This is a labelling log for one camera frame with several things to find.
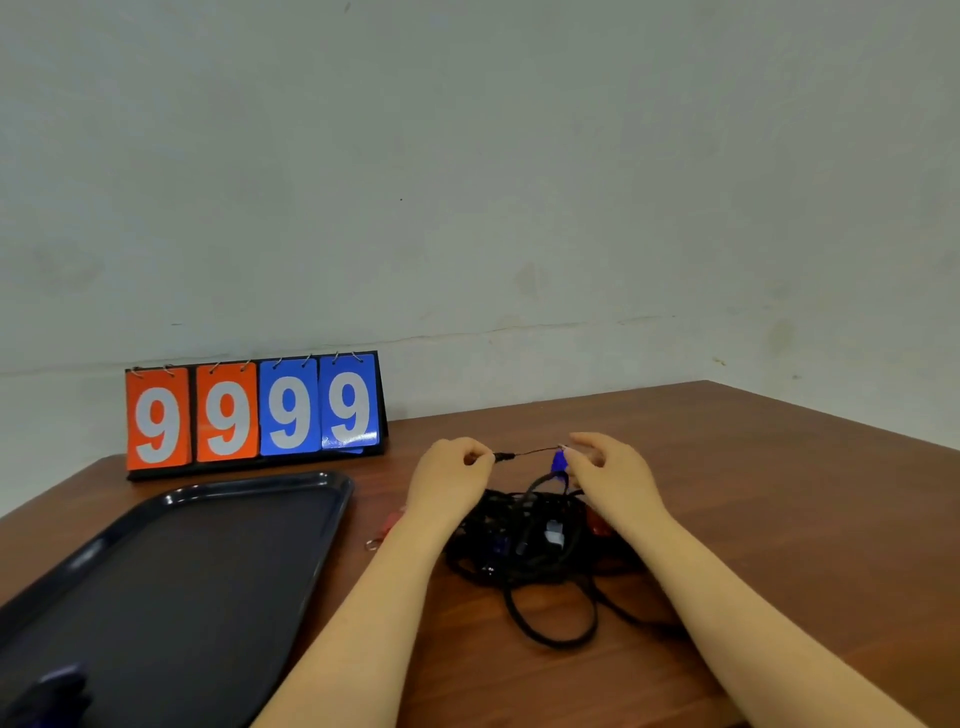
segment wooden table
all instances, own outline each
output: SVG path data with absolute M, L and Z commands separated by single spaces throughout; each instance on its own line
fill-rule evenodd
M 520 451 L 596 429 L 634 444 L 676 517 L 803 629 L 931 726 L 960 722 L 960 452 L 706 381 L 390 429 L 386 455 L 325 466 L 357 487 L 300 649 L 370 561 L 364 542 L 403 502 L 431 442 L 471 435 Z M 524 488 L 549 460 L 497 465 L 493 487 Z M 112 456 L 10 513 L 0 521 L 0 600 L 138 501 L 183 483 L 132 486 Z M 639 614 L 669 611 L 640 577 L 604 586 Z M 583 626 L 581 599 L 565 587 L 518 596 L 530 621 L 557 635 Z M 520 634 L 497 592 L 440 565 L 400 723 L 674 728 L 740 719 L 690 643 L 656 642 L 604 612 L 593 643 L 551 652 Z

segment tangled cables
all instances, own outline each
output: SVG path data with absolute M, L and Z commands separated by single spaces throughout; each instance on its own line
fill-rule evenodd
M 537 489 L 553 479 L 561 494 Z M 523 493 L 487 490 L 446 544 L 447 565 L 468 581 L 503 593 L 507 611 L 527 637 L 553 649 L 573 649 L 596 635 L 598 604 L 629 624 L 664 638 L 682 638 L 678 624 L 638 619 L 614 604 L 594 582 L 596 575 L 644 571 L 646 566 L 615 533 L 597 535 L 588 523 L 583 491 L 569 491 L 569 477 L 554 471 L 537 478 Z M 593 617 L 579 637 L 555 640 L 530 626 L 514 602 L 514 591 L 529 584 L 575 584 L 589 599 Z

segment black plastic tray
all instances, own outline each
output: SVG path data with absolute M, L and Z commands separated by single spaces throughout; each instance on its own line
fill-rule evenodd
M 93 698 L 84 726 L 248 725 L 352 490 L 341 473 L 302 473 L 140 503 L 0 608 L 0 685 L 12 697 L 79 664 Z

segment white digit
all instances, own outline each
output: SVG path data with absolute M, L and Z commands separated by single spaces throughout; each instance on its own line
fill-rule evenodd
M 233 414 L 224 414 L 224 397 L 233 399 Z M 206 395 L 206 418 L 219 430 L 233 428 L 233 436 L 228 440 L 217 435 L 207 440 L 210 449 L 218 455 L 233 455 L 247 442 L 250 434 L 250 402 L 243 387 L 235 381 L 218 381 L 210 387 Z
M 344 403 L 344 387 L 353 388 L 353 404 Z M 342 443 L 359 437 L 367 431 L 370 423 L 370 393 L 363 378 L 356 372 L 341 372 L 330 382 L 330 409 L 341 420 L 349 420 L 353 415 L 357 419 L 353 427 L 334 425 L 330 431 Z
M 294 408 L 283 408 L 283 393 L 294 393 Z M 280 449 L 298 448 L 306 440 L 310 431 L 310 395 L 306 385 L 295 376 L 282 376 L 270 387 L 270 415 L 281 425 L 294 425 L 292 435 L 286 430 L 275 429 L 270 433 L 270 439 Z
M 150 417 L 150 409 L 155 401 L 163 405 L 163 414 L 160 415 L 158 423 Z M 174 397 L 174 393 L 162 387 L 151 387 L 146 390 L 136 401 L 135 418 L 136 426 L 147 437 L 162 435 L 159 447 L 155 448 L 152 443 L 138 445 L 136 453 L 145 463 L 151 465 L 162 463 L 174 453 L 177 440 L 180 438 L 180 408 L 177 407 L 177 398 Z

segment orange number card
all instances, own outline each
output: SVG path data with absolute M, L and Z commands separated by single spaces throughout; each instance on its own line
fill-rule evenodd
M 197 460 L 255 457 L 259 444 L 256 365 L 197 367 Z
M 190 463 L 188 382 L 182 367 L 127 372 L 127 470 Z

